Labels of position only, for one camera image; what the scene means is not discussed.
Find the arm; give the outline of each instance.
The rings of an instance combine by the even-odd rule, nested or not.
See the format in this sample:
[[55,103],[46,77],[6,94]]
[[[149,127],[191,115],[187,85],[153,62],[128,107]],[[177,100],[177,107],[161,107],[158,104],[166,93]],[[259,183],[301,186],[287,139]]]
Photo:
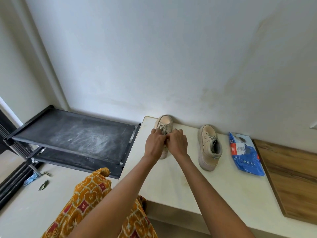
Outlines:
[[105,233],[107,237],[118,237],[144,180],[162,154],[165,138],[160,129],[152,129],[140,162],[74,228],[69,238],[99,238]]
[[184,172],[211,236],[255,238],[250,229],[193,164],[187,154],[187,139],[183,131],[174,129],[167,138],[167,147]]

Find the shoe sole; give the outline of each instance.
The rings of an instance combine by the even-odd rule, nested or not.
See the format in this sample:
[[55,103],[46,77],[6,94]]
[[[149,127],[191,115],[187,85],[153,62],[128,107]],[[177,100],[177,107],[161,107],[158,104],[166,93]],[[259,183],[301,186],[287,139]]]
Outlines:
[[203,170],[206,170],[206,171],[213,171],[217,165],[209,165],[209,164],[206,164],[203,160],[203,152],[204,152],[204,146],[203,146],[203,136],[202,136],[202,131],[203,131],[203,128],[206,126],[202,126],[199,131],[198,131],[198,142],[199,142],[199,147],[200,147],[200,150],[199,150],[199,154],[198,154],[198,163],[199,163],[199,166],[203,169]]
[[[161,118],[162,118],[163,116],[169,116],[169,115],[165,114],[165,115],[160,116],[160,117],[156,120],[156,122],[155,122],[155,124],[154,124],[154,128],[155,128],[155,129],[158,128],[158,123],[159,123],[159,121],[161,120]],[[168,153],[168,151],[167,151],[166,153],[164,153],[164,154],[162,153],[162,154],[161,154],[161,157],[160,157],[160,160],[164,160],[164,159],[167,157],[167,153]]]

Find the wooden board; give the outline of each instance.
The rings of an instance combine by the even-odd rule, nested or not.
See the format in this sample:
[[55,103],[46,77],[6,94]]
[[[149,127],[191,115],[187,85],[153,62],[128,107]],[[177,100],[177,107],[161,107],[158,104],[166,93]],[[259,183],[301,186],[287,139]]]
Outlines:
[[317,154],[254,140],[284,216],[317,224]]

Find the red label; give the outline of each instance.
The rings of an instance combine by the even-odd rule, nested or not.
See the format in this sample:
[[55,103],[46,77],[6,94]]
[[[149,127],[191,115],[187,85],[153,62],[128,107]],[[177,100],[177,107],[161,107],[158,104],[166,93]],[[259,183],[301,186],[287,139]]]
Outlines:
[[235,143],[230,144],[230,147],[231,147],[231,154],[232,154],[232,155],[237,155],[237,147],[236,147],[236,144],[235,144]]

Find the white switch plate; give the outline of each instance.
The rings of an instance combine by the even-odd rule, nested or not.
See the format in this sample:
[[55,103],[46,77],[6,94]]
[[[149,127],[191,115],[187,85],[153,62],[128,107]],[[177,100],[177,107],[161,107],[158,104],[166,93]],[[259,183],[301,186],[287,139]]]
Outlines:
[[317,121],[315,121],[314,123],[312,123],[312,125],[310,126],[310,128],[312,128],[312,129],[317,129]]

